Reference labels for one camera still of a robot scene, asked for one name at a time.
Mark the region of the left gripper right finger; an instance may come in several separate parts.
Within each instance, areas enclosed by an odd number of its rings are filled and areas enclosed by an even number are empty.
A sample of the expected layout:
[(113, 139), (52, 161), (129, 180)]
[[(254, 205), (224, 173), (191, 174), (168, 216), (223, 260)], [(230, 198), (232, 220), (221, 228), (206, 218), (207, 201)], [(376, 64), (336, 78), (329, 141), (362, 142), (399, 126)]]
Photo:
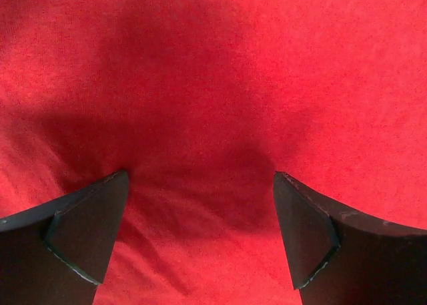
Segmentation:
[(274, 202), (303, 304), (425, 304), (426, 231), (389, 222), (277, 172)]

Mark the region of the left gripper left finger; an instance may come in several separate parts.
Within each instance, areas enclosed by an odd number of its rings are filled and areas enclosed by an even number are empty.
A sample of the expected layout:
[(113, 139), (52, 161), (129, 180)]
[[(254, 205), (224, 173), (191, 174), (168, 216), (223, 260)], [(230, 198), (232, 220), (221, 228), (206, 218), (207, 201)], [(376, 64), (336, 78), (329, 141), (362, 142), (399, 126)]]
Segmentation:
[(1, 218), (1, 304), (92, 304), (128, 193), (122, 170)]

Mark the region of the dark red t-shirt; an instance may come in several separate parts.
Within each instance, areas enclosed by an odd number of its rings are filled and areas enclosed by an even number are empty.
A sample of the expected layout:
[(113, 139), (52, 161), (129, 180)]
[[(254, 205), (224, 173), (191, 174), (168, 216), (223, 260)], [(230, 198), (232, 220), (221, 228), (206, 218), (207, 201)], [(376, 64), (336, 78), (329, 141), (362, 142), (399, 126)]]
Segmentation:
[(276, 171), (426, 226), (426, 0), (1, 0), (1, 215), (120, 169), (96, 304), (299, 304)]

